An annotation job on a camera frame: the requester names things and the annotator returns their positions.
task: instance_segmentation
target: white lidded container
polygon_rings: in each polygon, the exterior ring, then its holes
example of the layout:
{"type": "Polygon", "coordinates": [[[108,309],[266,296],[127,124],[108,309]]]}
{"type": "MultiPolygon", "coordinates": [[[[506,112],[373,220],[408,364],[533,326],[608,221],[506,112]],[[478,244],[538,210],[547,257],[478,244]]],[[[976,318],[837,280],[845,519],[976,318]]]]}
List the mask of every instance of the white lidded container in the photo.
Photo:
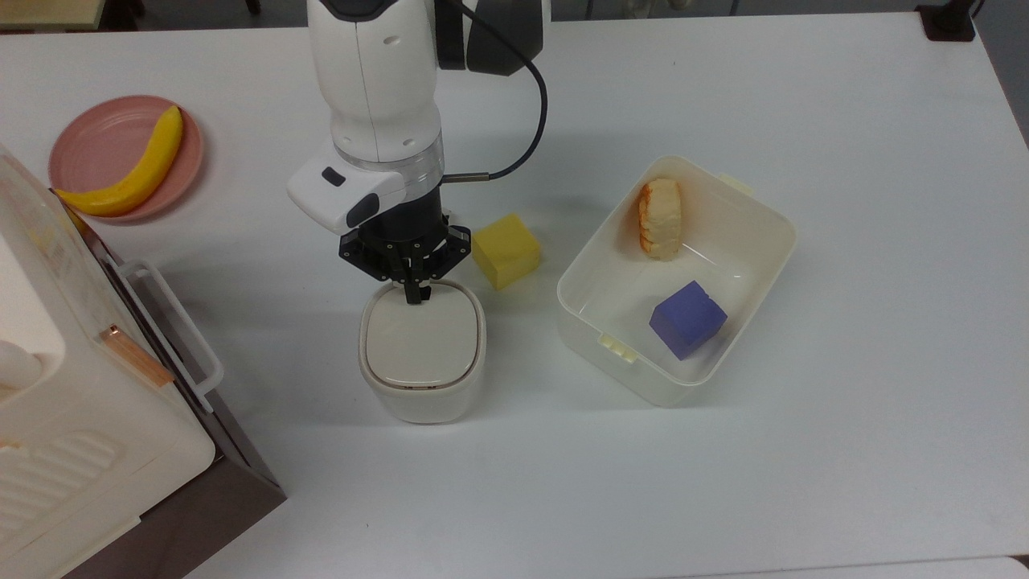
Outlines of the white lidded container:
{"type": "Polygon", "coordinates": [[[714,374],[760,306],[796,243],[789,220],[681,156],[643,173],[558,282],[558,330],[571,350],[657,406],[678,404],[714,374]],[[682,247],[669,260],[639,244],[640,188],[682,190],[682,247]],[[729,316],[718,334],[678,360],[649,326],[653,309],[697,281],[729,316]]]}
{"type": "Polygon", "coordinates": [[[361,375],[394,417],[417,425],[458,420],[483,386],[486,314],[460,283],[432,283],[432,298],[410,305],[384,285],[361,317],[361,375]]]}

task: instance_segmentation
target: bread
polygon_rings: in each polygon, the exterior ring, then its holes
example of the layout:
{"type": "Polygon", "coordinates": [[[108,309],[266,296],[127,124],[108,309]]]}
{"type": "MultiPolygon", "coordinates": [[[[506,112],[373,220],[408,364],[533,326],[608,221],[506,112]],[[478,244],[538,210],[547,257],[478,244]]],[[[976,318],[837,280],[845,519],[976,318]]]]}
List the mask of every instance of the bread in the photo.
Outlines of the bread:
{"type": "Polygon", "coordinates": [[[670,259],[682,238],[682,195],[674,179],[654,179],[643,185],[639,201],[640,247],[647,255],[670,259]]]}

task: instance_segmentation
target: yellow sponge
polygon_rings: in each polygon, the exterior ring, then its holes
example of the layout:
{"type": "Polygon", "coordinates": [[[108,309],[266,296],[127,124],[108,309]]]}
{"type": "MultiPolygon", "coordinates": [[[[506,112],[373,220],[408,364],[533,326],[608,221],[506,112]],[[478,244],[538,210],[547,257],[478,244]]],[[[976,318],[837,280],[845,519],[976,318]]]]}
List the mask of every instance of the yellow sponge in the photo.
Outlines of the yellow sponge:
{"type": "Polygon", "coordinates": [[[539,265],[539,242],[511,213],[471,234],[471,257],[493,288],[503,289],[539,265]]]}

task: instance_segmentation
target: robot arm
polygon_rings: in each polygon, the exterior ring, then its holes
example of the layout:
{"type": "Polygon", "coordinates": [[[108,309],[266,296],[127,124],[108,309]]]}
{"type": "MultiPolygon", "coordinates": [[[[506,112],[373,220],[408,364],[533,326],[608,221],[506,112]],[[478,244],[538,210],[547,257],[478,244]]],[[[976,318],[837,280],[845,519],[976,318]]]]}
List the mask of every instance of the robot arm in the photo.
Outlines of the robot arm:
{"type": "MultiPolygon", "coordinates": [[[[439,203],[443,150],[433,99],[437,63],[510,74],[528,62],[522,56],[512,65],[506,41],[476,41],[476,30],[485,34],[478,30],[483,25],[455,26],[464,10],[453,2],[308,0],[315,70],[331,109],[331,138],[289,180],[289,195],[315,221],[342,236],[341,257],[374,277],[402,284],[413,304],[428,299],[428,282],[470,252],[470,231],[450,225],[439,203]],[[476,59],[468,52],[467,59],[457,59],[464,46],[493,56],[476,59]]],[[[500,28],[537,24],[519,47],[529,51],[528,58],[538,53],[540,4],[478,0],[478,5],[507,23],[500,28]],[[535,19],[527,6],[535,6],[535,19]]]]}

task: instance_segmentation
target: yellow banana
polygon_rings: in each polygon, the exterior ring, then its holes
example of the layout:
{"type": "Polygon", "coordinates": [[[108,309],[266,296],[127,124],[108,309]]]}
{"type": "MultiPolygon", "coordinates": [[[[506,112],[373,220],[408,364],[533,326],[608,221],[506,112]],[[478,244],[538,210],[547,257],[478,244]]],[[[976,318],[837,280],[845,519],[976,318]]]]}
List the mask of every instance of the yellow banana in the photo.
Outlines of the yellow banana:
{"type": "Polygon", "coordinates": [[[115,217],[146,201],[165,179],[182,142],[182,114],[171,106],[157,118],[143,156],[120,181],[85,192],[55,189],[65,203],[87,215],[115,217]]]}

